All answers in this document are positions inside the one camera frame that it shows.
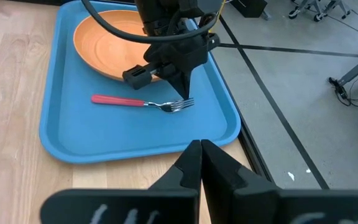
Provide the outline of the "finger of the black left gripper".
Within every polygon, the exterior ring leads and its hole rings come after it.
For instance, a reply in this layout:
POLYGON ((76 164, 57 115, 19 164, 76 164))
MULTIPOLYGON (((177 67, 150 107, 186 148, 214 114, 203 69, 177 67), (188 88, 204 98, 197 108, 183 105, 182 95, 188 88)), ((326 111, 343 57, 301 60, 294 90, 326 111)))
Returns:
POLYGON ((180 95, 185 100, 190 96, 191 73, 192 70, 185 70, 179 76, 180 95))
POLYGON ((182 74, 177 73, 174 75, 159 75, 159 78, 169 82, 169 84, 175 89, 175 91, 180 95, 184 96, 184 86, 183 86, 183 79, 182 74))

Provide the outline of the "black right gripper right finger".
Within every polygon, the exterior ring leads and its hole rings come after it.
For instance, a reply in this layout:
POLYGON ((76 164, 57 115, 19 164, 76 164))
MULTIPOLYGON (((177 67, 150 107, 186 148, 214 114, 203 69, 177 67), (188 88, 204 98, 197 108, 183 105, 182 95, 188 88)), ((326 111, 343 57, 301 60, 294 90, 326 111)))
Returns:
POLYGON ((358 223, 358 190, 281 189, 211 141, 201 145, 212 223, 358 223))

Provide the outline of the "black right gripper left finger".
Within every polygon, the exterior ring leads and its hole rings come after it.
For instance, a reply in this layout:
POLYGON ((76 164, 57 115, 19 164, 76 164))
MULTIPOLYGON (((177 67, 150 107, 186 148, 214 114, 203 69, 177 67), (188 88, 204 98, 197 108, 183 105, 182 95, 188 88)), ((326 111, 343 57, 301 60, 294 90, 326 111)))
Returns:
POLYGON ((66 189, 51 195, 40 221, 74 223, 198 223, 201 141, 192 141, 148 189, 66 189))

